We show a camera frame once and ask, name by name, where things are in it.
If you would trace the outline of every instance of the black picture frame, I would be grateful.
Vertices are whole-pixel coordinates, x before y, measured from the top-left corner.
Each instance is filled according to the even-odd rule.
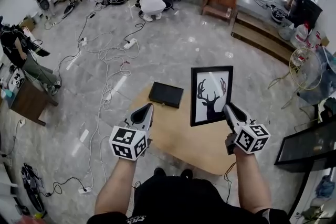
[[[197,101],[197,74],[205,72],[223,72],[228,71],[228,85],[226,103],[231,102],[232,80],[233,80],[233,66],[217,66],[217,67],[196,67],[191,68],[191,112],[190,112],[190,126],[199,126],[203,124],[209,124],[217,121],[226,120],[225,115],[221,115],[219,118],[198,121],[196,122],[196,101]]]

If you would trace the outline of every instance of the shelf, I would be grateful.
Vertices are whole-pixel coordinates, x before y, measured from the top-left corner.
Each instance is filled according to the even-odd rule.
[[[226,12],[206,5],[205,7],[203,7],[203,14],[205,14],[207,12],[211,13],[213,15],[219,16],[223,19],[230,19],[232,14],[233,14],[233,10],[232,10],[230,16],[226,16]]]

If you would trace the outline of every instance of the extension cord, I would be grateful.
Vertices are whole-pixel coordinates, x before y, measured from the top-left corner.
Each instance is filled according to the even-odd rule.
[[[85,37],[82,41],[82,46],[85,47],[87,45],[87,38]]]
[[[86,191],[84,191],[83,188],[80,188],[80,189],[78,189],[78,192],[79,192],[79,194],[87,194],[87,193],[91,192],[91,188],[90,187],[85,188],[85,190]]]
[[[132,48],[133,45],[134,45],[135,43],[137,43],[137,42],[138,42],[138,41],[137,41],[135,38],[132,38],[132,39],[129,41],[129,43],[127,43],[127,44],[124,46],[124,49],[125,49],[125,50],[128,50],[128,49]]]
[[[19,123],[19,125],[20,125],[20,128],[22,128],[23,127],[23,125],[25,125],[26,124],[26,120],[25,119],[23,119],[23,120],[20,120],[20,123]]]

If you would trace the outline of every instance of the black shoe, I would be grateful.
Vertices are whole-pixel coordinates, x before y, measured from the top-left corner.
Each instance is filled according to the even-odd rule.
[[[161,167],[157,167],[154,170],[154,176],[166,176],[166,173]]]
[[[186,169],[182,172],[180,176],[191,180],[193,179],[193,171],[191,171],[190,169]]]

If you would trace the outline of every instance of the white cable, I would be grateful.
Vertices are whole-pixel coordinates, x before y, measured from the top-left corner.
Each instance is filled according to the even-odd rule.
[[[86,52],[89,52],[89,53],[96,53],[98,54],[98,59],[102,62],[104,62],[106,64],[106,81],[105,81],[105,85],[101,91],[101,99],[100,99],[100,104],[99,104],[99,108],[98,108],[98,114],[97,114],[97,127],[95,129],[95,131],[93,132],[92,136],[91,136],[91,139],[90,139],[90,144],[89,144],[89,149],[90,149],[90,157],[89,157],[89,170],[90,170],[90,173],[91,173],[91,178],[92,178],[92,185],[91,185],[91,188],[94,187],[94,184],[95,184],[95,181],[94,181],[94,176],[93,176],[93,172],[92,172],[92,169],[91,169],[91,166],[90,166],[90,162],[91,162],[91,157],[92,157],[92,140],[95,136],[96,133],[99,134],[99,136],[101,137],[101,134],[99,132],[99,119],[100,119],[100,112],[101,112],[101,108],[103,107],[105,110],[109,109],[109,104],[111,102],[111,96],[112,96],[112,91],[113,91],[113,87],[112,87],[112,83],[109,82],[109,80],[116,74],[119,74],[121,73],[123,76],[130,76],[132,74],[132,72],[130,70],[126,70],[126,69],[123,69],[124,67],[124,64],[125,64],[125,61],[123,58],[121,58],[120,56],[113,56],[111,58],[108,58],[108,52],[110,50],[119,50],[119,51],[123,51],[127,57],[131,58],[131,59],[134,59],[136,57],[138,57],[140,55],[140,47],[139,47],[139,44],[138,42],[137,43],[137,47],[138,47],[138,54],[136,56],[129,56],[127,53],[126,53],[126,50],[123,49],[123,48],[119,48],[119,47],[110,47],[110,48],[107,48],[107,46],[111,43],[112,39],[113,39],[113,35],[111,32],[105,32],[105,33],[101,33],[99,34],[97,37],[93,38],[93,39],[87,39],[87,41],[94,41],[96,40],[98,37],[102,36],[102,35],[105,35],[105,34],[110,34],[111,35],[111,38],[110,40],[104,45],[104,47],[102,49],[99,49],[99,50],[88,50],[86,49]],[[120,69],[119,71],[117,72],[114,72],[112,74],[109,74],[109,65],[108,65],[108,62],[110,61],[116,61],[116,60],[121,60],[122,61],[122,64],[120,66]],[[101,166],[103,168],[103,172],[104,172],[104,177],[105,177],[105,182],[107,181],[107,178],[106,178],[106,171],[105,171],[105,167],[104,167],[104,164],[103,164],[103,160],[102,160],[102,154],[101,154],[101,143],[103,142],[103,140],[105,138],[107,138],[109,136],[104,136],[101,140],[100,140],[100,143],[99,143],[99,152],[100,152],[100,163],[101,163]]]

